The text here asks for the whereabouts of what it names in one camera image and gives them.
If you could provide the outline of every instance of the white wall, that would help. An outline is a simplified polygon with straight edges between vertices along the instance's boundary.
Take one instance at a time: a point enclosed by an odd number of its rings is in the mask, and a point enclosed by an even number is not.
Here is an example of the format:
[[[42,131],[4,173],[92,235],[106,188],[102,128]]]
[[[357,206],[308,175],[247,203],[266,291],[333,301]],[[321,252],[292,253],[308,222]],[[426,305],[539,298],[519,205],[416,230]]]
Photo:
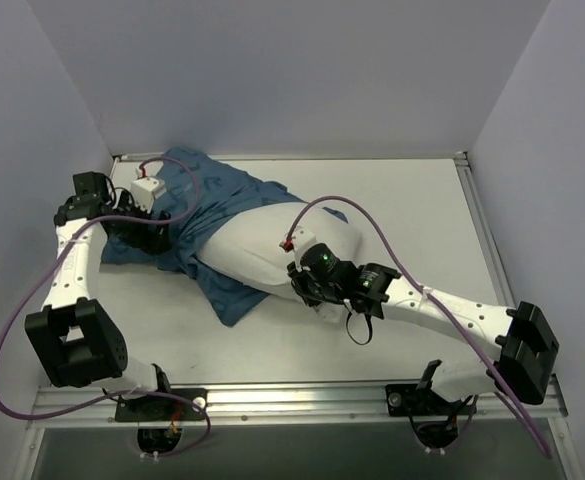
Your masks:
[[[543,307],[561,342],[585,463],[585,0],[552,0],[471,163],[516,295]]]
[[[0,0],[0,328],[54,259],[52,216],[73,191],[72,173],[107,164],[87,108],[29,6]],[[39,367],[22,319],[0,369],[3,399],[29,411]],[[12,471],[24,428],[0,414],[0,479]]]
[[[548,0],[29,0],[110,149],[468,149]]]

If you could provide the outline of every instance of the white pillow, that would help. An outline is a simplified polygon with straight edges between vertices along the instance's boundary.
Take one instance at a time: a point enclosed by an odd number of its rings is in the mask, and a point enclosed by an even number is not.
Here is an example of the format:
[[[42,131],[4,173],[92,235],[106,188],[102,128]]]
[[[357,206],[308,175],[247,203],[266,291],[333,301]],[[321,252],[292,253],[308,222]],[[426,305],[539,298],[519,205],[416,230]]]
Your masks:
[[[278,203],[247,210],[221,227],[197,253],[210,268],[279,297],[302,301],[294,292],[287,265],[294,253],[279,244],[305,203]],[[318,242],[325,243],[341,260],[352,260],[359,249],[361,232],[317,206],[301,222]]]

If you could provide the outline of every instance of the metal frame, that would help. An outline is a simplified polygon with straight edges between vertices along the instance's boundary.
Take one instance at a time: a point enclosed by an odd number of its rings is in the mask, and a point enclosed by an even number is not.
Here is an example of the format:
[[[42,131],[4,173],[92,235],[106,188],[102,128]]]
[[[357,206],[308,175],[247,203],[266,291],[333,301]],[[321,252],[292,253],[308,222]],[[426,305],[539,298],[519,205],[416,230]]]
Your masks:
[[[114,156],[114,166],[116,166],[117,162],[142,162],[144,160],[149,160],[150,158],[160,157],[165,152],[146,152],[146,153],[128,153],[124,155],[116,155]],[[460,160],[461,156],[466,155],[465,152],[458,152],[454,156],[454,160]],[[260,161],[260,160],[276,160],[276,161],[290,161],[290,160],[362,160],[361,156],[353,156],[353,157],[344,157],[344,156],[337,156],[337,155],[308,155],[308,154],[266,154],[266,153],[256,153],[256,154],[209,154],[208,155],[212,160],[217,160],[219,162],[241,162],[241,161]],[[397,157],[397,156],[383,156],[383,157],[364,157],[366,160],[448,160],[450,156],[441,156],[441,157],[425,157],[425,156],[408,156],[408,157]]]
[[[134,154],[115,157],[118,162],[142,161],[154,154]],[[312,160],[316,156],[281,155],[219,155],[220,161],[237,160]],[[498,249],[485,219],[472,178],[467,155],[459,152],[454,158],[461,187],[485,257],[490,278],[500,304],[513,305],[514,299],[501,263]],[[309,384],[250,384],[250,385],[196,385],[209,390],[208,414],[213,425],[290,425],[328,423],[381,423],[405,422],[387,414],[385,385],[413,382],[414,380],[385,380],[376,382],[309,383]],[[192,387],[176,385],[175,387]],[[59,410],[100,395],[97,389],[41,388],[37,394],[33,413]],[[476,415],[481,419],[511,418],[509,411],[494,395],[482,395]],[[55,428],[132,428],[162,426],[167,422],[131,423],[114,422],[116,405],[101,402],[63,417],[31,422],[19,457],[15,479],[29,479],[34,472],[45,429]],[[548,420],[553,439],[562,462],[566,478],[584,478],[576,449],[570,437],[567,410],[556,378],[553,378],[543,405],[529,408],[535,418]]]
[[[175,388],[208,389],[207,412],[213,425],[292,425],[327,423],[397,423],[406,418],[390,417],[385,386],[403,381],[248,384],[248,385],[176,385]],[[40,389],[33,413],[47,413],[70,407],[101,395],[92,388],[66,390]],[[482,395],[477,418],[511,418],[493,394]],[[36,428],[134,428],[165,426],[170,422],[117,423],[116,405],[101,402],[63,417],[35,422]],[[548,387],[543,405],[529,408],[535,418],[562,418],[564,408],[556,380]]]

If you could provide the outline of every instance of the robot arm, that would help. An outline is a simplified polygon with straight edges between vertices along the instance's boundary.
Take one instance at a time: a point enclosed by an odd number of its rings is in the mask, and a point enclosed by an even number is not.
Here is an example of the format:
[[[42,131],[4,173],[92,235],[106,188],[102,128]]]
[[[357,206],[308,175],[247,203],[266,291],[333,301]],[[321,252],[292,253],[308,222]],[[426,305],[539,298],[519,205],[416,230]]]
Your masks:
[[[439,308],[396,270],[374,263],[357,267],[352,262],[341,261],[302,228],[295,231],[293,238],[292,245],[287,247],[294,249],[295,262],[288,266],[288,275],[306,305],[341,304],[350,313],[363,314],[368,319],[405,321],[460,338]],[[521,302],[518,309],[512,309],[485,305],[428,287],[423,290],[454,313],[465,331],[493,360],[521,402],[543,402],[559,344],[538,307]],[[437,359],[427,366],[417,389],[433,393],[434,402],[442,399],[451,403],[497,391],[498,385],[478,358],[464,362]]]
[[[164,191],[161,180],[143,177],[118,201],[101,173],[74,175],[76,195],[54,216],[57,256],[73,242],[56,271],[41,311],[26,317],[25,330],[46,374],[56,387],[96,385],[113,391],[168,391],[165,374],[128,355],[123,335],[97,300],[101,254],[108,237],[158,254],[170,248],[167,227],[154,229],[129,222],[105,221],[76,233],[88,221],[123,215],[149,219]],[[161,212],[160,219],[169,216]]]

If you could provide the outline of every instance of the blue cloth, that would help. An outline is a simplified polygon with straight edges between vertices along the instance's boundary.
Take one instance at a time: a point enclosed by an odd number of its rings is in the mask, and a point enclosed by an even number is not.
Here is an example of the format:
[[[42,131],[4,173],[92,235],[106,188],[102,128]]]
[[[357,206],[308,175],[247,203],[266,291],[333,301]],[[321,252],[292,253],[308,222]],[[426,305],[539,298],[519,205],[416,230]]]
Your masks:
[[[153,257],[117,238],[111,238],[101,260],[115,264],[153,262],[160,270],[185,273],[196,280],[221,323],[231,327],[268,294],[212,270],[197,259],[197,251],[219,228],[241,212],[264,205],[303,200],[288,193],[280,183],[264,182],[242,170],[212,160],[201,152],[173,148],[165,156],[185,163],[196,175],[201,190],[193,214],[179,224],[170,225],[172,250]],[[195,190],[188,173],[174,163],[165,162],[156,176],[165,181],[167,193],[157,199],[153,211],[164,210],[172,218],[185,212],[195,200]],[[342,213],[326,210],[347,221]]]

